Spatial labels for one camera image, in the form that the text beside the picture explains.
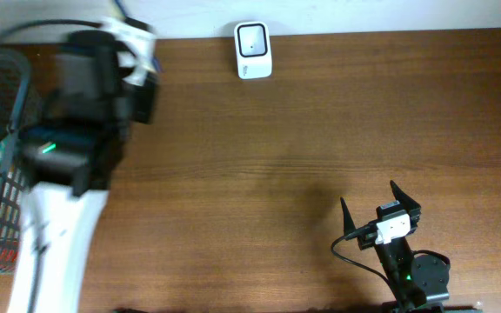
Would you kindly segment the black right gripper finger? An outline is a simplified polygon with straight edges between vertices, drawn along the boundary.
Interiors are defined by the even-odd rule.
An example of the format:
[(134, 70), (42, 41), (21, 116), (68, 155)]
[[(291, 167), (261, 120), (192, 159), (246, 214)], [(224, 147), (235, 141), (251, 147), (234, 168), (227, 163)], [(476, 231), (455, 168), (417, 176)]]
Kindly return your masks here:
[(341, 203), (342, 212), (343, 212), (344, 238), (354, 238), (355, 232), (356, 232), (356, 226), (353, 222), (349, 208), (348, 208), (348, 206), (347, 206), (347, 204), (342, 196), (340, 197), (340, 203)]
[(402, 191), (393, 180), (390, 180), (390, 186), (393, 196), (405, 207), (408, 213), (420, 212), (421, 205)]

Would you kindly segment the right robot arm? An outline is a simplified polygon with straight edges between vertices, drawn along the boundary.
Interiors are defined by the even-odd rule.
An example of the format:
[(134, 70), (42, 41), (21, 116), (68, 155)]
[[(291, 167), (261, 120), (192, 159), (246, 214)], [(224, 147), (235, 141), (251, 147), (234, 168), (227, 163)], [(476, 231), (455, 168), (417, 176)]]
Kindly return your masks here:
[[(394, 200), (376, 207), (377, 218), (357, 227), (344, 199), (343, 235), (331, 244), (337, 258), (373, 273), (384, 281), (395, 297), (388, 304), (390, 312), (444, 312), (443, 302), (450, 297), (451, 261), (431, 250), (412, 250), (407, 237), (418, 228), (421, 205), (390, 181)], [(374, 270), (336, 252), (336, 246), (355, 239), (358, 248), (373, 248), (382, 271)]]

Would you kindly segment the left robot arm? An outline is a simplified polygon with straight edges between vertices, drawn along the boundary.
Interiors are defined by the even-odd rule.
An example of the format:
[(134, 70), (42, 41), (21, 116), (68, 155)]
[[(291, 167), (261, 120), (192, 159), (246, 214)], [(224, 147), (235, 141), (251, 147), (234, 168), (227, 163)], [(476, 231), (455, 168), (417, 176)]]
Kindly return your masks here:
[(153, 118), (159, 78), (153, 28), (106, 17), (69, 33), (57, 87), (17, 133), (24, 173), (10, 312), (75, 312), (90, 244), (134, 123)]

